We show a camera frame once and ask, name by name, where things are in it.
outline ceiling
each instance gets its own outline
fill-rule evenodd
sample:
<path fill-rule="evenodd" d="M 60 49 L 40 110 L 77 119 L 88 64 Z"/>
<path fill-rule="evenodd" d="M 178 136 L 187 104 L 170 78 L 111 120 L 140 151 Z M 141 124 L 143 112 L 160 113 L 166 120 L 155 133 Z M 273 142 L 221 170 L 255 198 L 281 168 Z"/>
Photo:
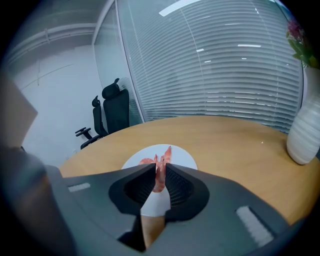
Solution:
<path fill-rule="evenodd" d="M 96 23 L 105 2 L 106 0 L 43 0 L 21 25 L 11 47 L 45 29 Z"/>

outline chair armrest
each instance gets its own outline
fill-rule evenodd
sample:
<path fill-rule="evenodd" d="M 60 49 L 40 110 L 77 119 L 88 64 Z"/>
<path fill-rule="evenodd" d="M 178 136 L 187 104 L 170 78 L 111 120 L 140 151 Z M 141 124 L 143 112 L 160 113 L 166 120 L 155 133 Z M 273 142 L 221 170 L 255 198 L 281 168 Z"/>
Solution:
<path fill-rule="evenodd" d="M 76 132 L 75 132 L 75 134 L 76 133 L 78 133 L 78 132 L 82 132 L 84 129 L 86 129 L 87 127 L 83 127 L 83 128 L 81 128 L 80 130 L 77 130 Z"/>
<path fill-rule="evenodd" d="M 86 127 L 84 127 L 84 128 L 82 128 L 82 129 L 76 131 L 76 132 L 75 132 L 75 133 L 76 133 L 75 136 L 78 137 L 78 136 L 80 136 L 80 135 L 82 135 L 82 134 L 86 134 L 86 133 L 88 133 L 90 130 L 91 130 L 91 128 L 87 128 L 87 129 L 86 129 Z"/>
<path fill-rule="evenodd" d="M 94 143 L 95 141 L 97 141 L 100 138 L 101 138 L 100 135 L 94 136 L 93 138 L 91 138 L 91 139 L 87 140 L 85 143 L 83 143 L 81 145 L 80 149 L 82 150 L 83 148 L 85 148 L 86 146 L 88 146 L 91 143 Z"/>

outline round table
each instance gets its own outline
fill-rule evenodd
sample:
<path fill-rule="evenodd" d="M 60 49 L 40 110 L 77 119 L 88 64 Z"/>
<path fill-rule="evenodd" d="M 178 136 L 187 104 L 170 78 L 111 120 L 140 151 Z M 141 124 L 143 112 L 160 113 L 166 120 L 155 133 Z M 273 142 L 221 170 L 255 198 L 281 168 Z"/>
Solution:
<path fill-rule="evenodd" d="M 136 152 L 155 144 L 188 151 L 198 170 L 246 187 L 290 223 L 305 217 L 320 193 L 320 161 L 298 165 L 286 150 L 287 135 L 251 121 L 212 116 L 150 121 L 110 134 L 61 167 L 63 177 L 120 170 Z"/>

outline chair backrest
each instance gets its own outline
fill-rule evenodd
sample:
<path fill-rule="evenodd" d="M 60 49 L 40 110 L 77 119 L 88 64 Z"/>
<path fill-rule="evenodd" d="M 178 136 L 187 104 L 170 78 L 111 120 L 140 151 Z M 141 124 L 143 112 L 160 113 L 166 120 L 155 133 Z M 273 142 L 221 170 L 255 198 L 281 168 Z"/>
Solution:
<path fill-rule="evenodd" d="M 109 134 L 129 127 L 129 92 L 127 89 L 120 91 L 117 82 L 108 85 L 102 90 L 103 109 Z"/>
<path fill-rule="evenodd" d="M 108 133 L 106 132 L 104 125 L 102 123 L 102 114 L 101 114 L 101 105 L 100 100 L 98 100 L 98 96 L 94 98 L 92 101 L 93 106 L 93 121 L 94 121 L 94 130 L 95 132 L 104 137 L 107 136 Z"/>

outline black office chair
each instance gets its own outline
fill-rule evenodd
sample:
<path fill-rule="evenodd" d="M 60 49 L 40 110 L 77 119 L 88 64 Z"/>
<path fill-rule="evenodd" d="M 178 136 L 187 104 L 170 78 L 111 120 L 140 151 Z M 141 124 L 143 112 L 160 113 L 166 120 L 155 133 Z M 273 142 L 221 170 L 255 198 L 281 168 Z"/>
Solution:
<path fill-rule="evenodd" d="M 120 90 L 117 82 L 108 85 L 102 90 L 103 109 L 109 134 L 129 127 L 129 92 Z"/>
<path fill-rule="evenodd" d="M 89 134 L 89 131 L 91 128 L 82 128 L 80 130 L 77 130 L 75 132 L 75 136 L 78 137 L 80 135 L 84 135 L 88 140 L 83 143 L 80 148 L 83 149 L 86 146 L 88 146 L 91 143 L 94 143 L 95 141 L 99 140 L 102 137 L 105 137 L 108 135 L 106 130 L 104 129 L 103 123 L 102 123 L 102 114 L 101 114 L 101 106 L 100 106 L 100 100 L 98 100 L 98 96 L 96 96 L 92 101 L 93 106 L 93 121 L 94 121 L 94 130 L 98 134 L 97 136 L 92 137 Z"/>

